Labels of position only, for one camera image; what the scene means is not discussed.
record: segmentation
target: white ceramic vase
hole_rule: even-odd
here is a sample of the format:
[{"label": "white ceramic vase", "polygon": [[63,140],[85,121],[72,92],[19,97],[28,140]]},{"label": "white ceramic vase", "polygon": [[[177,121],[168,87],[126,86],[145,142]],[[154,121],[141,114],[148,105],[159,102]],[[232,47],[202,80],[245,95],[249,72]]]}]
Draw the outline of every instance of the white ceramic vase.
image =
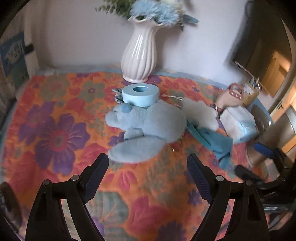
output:
[{"label": "white ceramic vase", "polygon": [[165,27],[151,19],[130,17],[135,30],[121,60],[123,78],[131,83],[144,83],[156,65],[155,34]]}]

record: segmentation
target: metal screw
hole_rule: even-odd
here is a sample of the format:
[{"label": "metal screw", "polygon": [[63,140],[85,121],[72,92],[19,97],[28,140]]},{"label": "metal screw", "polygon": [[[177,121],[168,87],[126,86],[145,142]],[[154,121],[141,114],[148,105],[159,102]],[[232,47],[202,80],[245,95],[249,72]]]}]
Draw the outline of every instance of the metal screw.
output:
[{"label": "metal screw", "polygon": [[224,180],[224,177],[222,177],[222,176],[217,176],[216,179],[217,179],[217,181],[222,182],[222,181]]},{"label": "metal screw", "polygon": [[79,179],[79,175],[74,175],[71,177],[72,181],[77,181]]},{"label": "metal screw", "polygon": [[48,185],[49,183],[50,183],[50,180],[46,179],[46,180],[43,181],[42,184],[43,184],[44,186],[46,186],[46,185]]},{"label": "metal screw", "polygon": [[252,186],[253,182],[250,181],[250,180],[246,180],[246,184],[247,184],[248,186]]}]

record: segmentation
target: bed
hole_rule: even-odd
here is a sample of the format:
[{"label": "bed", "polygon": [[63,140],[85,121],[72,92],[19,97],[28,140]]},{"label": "bed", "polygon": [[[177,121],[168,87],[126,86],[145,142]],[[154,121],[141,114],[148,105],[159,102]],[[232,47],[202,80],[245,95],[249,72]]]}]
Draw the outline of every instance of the bed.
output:
[{"label": "bed", "polygon": [[[152,75],[147,83],[157,85],[161,96],[203,100],[209,106],[222,91],[205,79],[173,73]],[[123,141],[124,133],[108,127],[104,117],[116,105],[112,89],[128,84],[116,72],[37,75],[28,83],[7,130],[1,160],[1,180],[12,186],[21,206],[22,237],[43,180],[68,180]],[[222,125],[218,131],[225,134]],[[111,161],[87,208],[107,241],[190,240],[209,205],[193,183],[186,157],[195,153],[216,175],[239,182],[233,168],[248,166],[244,151],[245,144],[235,145],[227,170],[222,170],[214,154],[186,132],[180,142],[166,145],[145,163]],[[232,207],[230,201],[217,238],[225,234]],[[66,202],[63,210],[72,237],[79,240]]]}]

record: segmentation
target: teal towel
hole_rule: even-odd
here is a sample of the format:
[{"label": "teal towel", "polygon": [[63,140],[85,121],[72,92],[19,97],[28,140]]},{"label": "teal towel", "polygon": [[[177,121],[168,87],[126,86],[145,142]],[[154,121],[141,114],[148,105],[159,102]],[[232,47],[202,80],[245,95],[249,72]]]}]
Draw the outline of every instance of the teal towel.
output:
[{"label": "teal towel", "polygon": [[205,148],[215,154],[219,167],[225,170],[231,160],[233,139],[206,128],[197,129],[188,120],[187,130]]}]

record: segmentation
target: white wall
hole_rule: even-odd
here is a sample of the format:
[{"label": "white wall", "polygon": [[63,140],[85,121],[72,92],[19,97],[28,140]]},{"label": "white wall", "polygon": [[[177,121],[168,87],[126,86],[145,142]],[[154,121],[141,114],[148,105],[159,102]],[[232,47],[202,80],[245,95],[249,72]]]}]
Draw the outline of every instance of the white wall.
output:
[{"label": "white wall", "polygon": [[258,99],[261,101],[263,106],[269,110],[271,106],[275,103],[276,100],[278,100],[279,96],[281,95],[283,89],[287,86],[287,84],[291,84],[293,79],[295,78],[295,69],[296,69],[296,41],[288,29],[288,27],[284,24],[285,29],[287,31],[290,47],[291,47],[291,53],[292,53],[292,63],[290,66],[290,69],[280,87],[278,92],[276,93],[275,97],[273,98],[271,95],[269,95],[264,89],[260,92]]},{"label": "white wall", "polygon": [[[95,12],[102,0],[32,0],[33,44],[41,67],[119,63],[133,26]],[[157,65],[229,85],[246,74],[230,62],[246,0],[191,0],[196,27],[161,29]]]}]

